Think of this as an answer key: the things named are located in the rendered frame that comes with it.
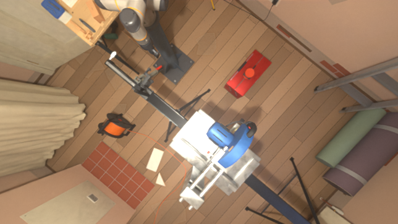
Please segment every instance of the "beige curtain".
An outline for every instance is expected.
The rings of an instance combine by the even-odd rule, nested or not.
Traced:
[[[0,79],[0,176],[45,166],[84,109],[67,89]]]

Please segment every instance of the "carpet roll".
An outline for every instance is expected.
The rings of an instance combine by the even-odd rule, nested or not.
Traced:
[[[323,178],[354,196],[398,152],[398,113],[385,115]]]
[[[383,109],[358,112],[317,154],[316,159],[334,168],[384,115],[386,111]]]

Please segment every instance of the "red toolbox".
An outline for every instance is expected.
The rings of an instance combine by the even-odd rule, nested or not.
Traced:
[[[224,88],[236,98],[240,98],[246,94],[270,65],[270,60],[254,50],[238,71],[228,80]]]

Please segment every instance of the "orange extension cord reel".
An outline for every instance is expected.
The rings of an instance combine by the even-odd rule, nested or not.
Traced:
[[[105,123],[98,124],[99,130],[97,133],[99,134],[106,134],[107,136],[120,139],[130,134],[130,131],[135,127],[135,124],[130,124],[128,120],[123,118],[123,114],[109,113],[106,117],[108,120]]]

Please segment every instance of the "wooden floor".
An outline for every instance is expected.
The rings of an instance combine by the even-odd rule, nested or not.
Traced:
[[[322,180],[327,167],[315,155],[354,115],[338,113],[341,108],[354,105],[354,100],[339,88],[315,95],[313,90],[317,85],[331,80],[328,75],[253,16],[225,1],[214,0],[214,3],[215,11],[211,10],[210,0],[170,0],[168,11],[160,13],[169,41],[187,53],[195,64],[177,85],[160,74],[151,88],[175,108],[210,88],[211,93],[194,110],[202,109],[223,124],[240,118],[255,122],[258,131],[251,149],[261,157],[261,165],[254,174],[279,191],[294,175],[288,160],[293,156],[310,197],[319,208],[319,198],[328,198],[335,189]],[[155,62],[154,57],[124,33],[108,44],[140,72]],[[236,100],[223,86],[253,50],[262,52],[272,65],[244,97]],[[103,63],[108,57],[103,50],[93,48],[61,66],[48,82],[79,96],[80,102],[86,104],[87,114],[75,130],[75,137],[56,150],[48,165],[56,171],[77,165],[103,140],[154,182],[157,174],[145,168],[154,143],[134,134],[115,140],[96,133],[98,123],[111,112],[124,113],[137,125],[135,131],[161,142],[168,123],[160,112],[106,69]],[[123,70],[135,75],[125,66]],[[158,171],[166,187],[155,186],[130,223],[153,223],[157,206],[184,176],[183,166],[168,153],[164,154]],[[244,211],[246,206],[261,211],[268,204],[245,184],[230,196],[213,187],[197,211],[189,211],[185,202],[179,203],[178,192],[180,188],[162,205],[157,223],[269,223]],[[297,180],[281,196],[304,217],[311,217]],[[289,223],[272,207],[266,213]]]

